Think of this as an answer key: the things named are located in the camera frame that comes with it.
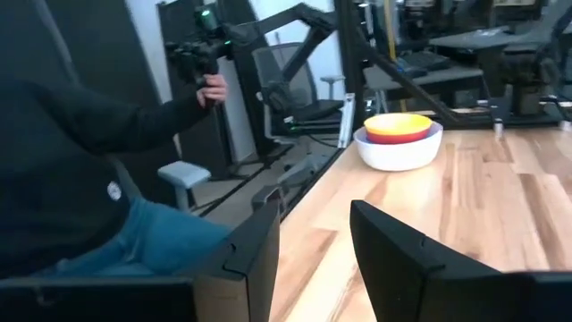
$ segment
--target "stacked bowls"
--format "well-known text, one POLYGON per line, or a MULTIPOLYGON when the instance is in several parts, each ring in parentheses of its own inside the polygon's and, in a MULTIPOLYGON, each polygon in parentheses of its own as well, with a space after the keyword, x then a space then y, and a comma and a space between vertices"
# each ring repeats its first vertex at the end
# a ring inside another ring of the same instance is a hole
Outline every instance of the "stacked bowls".
POLYGON ((431 163, 441 145, 443 128, 419 114, 379 114, 354 133, 357 152, 377 170, 406 171, 431 163))

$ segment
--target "wooden table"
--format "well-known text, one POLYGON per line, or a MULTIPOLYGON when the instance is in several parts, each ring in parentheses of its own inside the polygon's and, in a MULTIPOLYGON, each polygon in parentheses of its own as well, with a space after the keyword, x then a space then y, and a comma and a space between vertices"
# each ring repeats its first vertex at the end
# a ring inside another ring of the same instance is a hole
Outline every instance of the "wooden table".
POLYGON ((350 146, 282 223, 271 321, 375 321, 349 232, 364 199, 502 271, 572 268, 572 134, 446 131, 428 166, 385 173, 350 146))

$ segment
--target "person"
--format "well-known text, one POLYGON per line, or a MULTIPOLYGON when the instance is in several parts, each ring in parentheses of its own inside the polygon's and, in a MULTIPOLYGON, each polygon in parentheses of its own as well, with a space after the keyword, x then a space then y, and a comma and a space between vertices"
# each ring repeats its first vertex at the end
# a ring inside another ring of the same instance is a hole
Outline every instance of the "person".
POLYGON ((170 275, 200 261, 226 227, 129 201, 105 156, 155 148, 224 101, 221 75, 150 108, 86 89, 0 81, 0 279, 170 275))

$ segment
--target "white wall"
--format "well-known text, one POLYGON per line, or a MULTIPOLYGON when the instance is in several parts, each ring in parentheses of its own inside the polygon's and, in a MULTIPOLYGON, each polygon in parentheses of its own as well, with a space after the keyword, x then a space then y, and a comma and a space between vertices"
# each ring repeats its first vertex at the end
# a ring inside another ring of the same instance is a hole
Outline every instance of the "white wall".
MULTIPOLYGON (((293 5, 304 2, 324 12, 333 11, 333 0, 250 0, 258 19, 264 19, 291 8, 293 5)), ((301 21, 294 21, 275 31, 266 34, 269 45, 277 44, 275 33, 277 32, 281 43, 300 42, 306 37, 309 27, 301 21)), ((319 98, 328 98, 328 84, 320 81, 321 77, 343 75, 341 68, 340 46, 338 32, 334 32, 328 39, 320 44, 308 59, 310 68, 314 74, 319 98)), ((334 97, 343 99, 345 88, 342 81, 334 87, 334 97)))
MULTIPOLYGON (((156 9, 156 4, 162 1, 126 0, 126 4, 130 9, 131 18, 149 62, 149 69, 153 74, 159 97, 161 101, 166 102, 172 99, 172 92, 164 56, 161 24, 156 9)), ((220 73, 229 85, 228 98, 224 106, 227 114, 232 158, 235 162, 239 162, 255 153, 256 147, 234 63, 221 58, 219 64, 220 73)))

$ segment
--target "hand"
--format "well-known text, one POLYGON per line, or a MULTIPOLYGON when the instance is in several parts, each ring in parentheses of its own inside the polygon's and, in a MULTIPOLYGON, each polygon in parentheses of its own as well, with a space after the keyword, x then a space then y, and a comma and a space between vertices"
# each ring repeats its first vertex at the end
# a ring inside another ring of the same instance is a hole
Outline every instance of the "hand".
POLYGON ((223 102, 226 99, 226 81, 221 74, 205 75, 206 87, 197 91, 198 103, 206 106, 206 100, 212 99, 215 102, 223 102))

